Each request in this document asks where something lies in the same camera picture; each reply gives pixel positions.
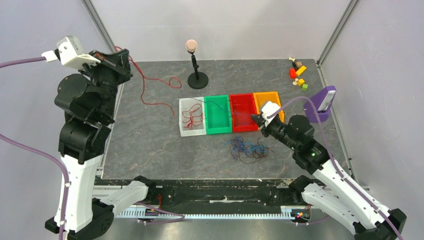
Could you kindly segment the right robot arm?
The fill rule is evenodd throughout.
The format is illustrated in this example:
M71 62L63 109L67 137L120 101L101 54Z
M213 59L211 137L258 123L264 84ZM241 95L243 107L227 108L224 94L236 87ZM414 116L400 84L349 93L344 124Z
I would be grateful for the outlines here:
M276 116L260 114L250 118L264 137L272 136L291 150L296 164L325 184L327 193L317 183L301 175L289 185L289 199L306 202L338 221L356 240L400 240L407 216L400 209L389 209L372 197L332 159L328 150L314 139L314 127L307 117L294 115L288 123Z

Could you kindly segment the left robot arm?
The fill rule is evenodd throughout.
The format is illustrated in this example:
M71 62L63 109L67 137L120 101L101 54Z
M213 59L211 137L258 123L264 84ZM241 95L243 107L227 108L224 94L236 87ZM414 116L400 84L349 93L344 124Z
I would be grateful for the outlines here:
M131 79L132 72L127 49L112 54L94 50L89 56L94 63L83 63L77 73L64 77L54 100L65 113L58 151L68 176L62 180L56 215L45 228L55 234L63 229L69 240L96 239L132 204L152 204L157 198L156 189L142 176L110 195L93 197L97 168L114 123L118 87Z

